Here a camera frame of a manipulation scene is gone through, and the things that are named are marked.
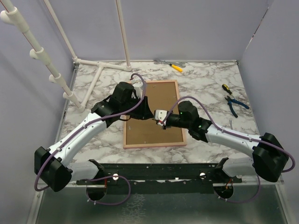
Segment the pink picture frame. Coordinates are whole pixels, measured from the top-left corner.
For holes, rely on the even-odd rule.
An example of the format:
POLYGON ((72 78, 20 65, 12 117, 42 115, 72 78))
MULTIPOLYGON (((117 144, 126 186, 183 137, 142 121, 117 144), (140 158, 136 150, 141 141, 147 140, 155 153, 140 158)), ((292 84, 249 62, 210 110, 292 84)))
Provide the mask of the pink picture frame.
MULTIPOLYGON (((177 80, 147 81, 146 96, 152 112, 169 110, 180 98, 177 80)), ((123 148, 186 146, 186 130, 172 127, 166 130, 152 119, 130 119, 124 123, 123 148)))

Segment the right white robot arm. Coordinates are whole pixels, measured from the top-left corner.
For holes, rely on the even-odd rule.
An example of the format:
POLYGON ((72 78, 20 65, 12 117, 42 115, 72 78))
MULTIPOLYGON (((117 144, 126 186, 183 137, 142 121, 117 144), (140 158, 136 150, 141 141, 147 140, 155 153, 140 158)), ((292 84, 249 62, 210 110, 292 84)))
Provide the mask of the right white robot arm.
POLYGON ((244 158, 223 159, 215 170, 215 179, 226 182, 238 175, 258 175, 266 181, 276 182, 289 159, 281 151, 281 145, 274 135, 250 135, 227 130, 211 120, 199 116, 197 108, 190 101, 178 104, 178 113, 156 111, 157 123, 164 129, 178 127, 188 130, 196 140, 224 145, 245 154, 244 158))

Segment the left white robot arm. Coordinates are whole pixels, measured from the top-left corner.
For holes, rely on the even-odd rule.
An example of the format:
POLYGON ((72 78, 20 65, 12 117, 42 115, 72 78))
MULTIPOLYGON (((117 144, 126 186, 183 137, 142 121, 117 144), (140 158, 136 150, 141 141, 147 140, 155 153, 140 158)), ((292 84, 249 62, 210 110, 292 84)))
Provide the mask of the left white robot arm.
POLYGON ((83 121, 62 140, 34 153, 34 172, 54 192, 61 191, 75 175, 70 163, 93 137, 109 128, 122 115, 132 119, 153 118, 145 95, 146 82, 120 82, 113 93, 97 102, 83 121))

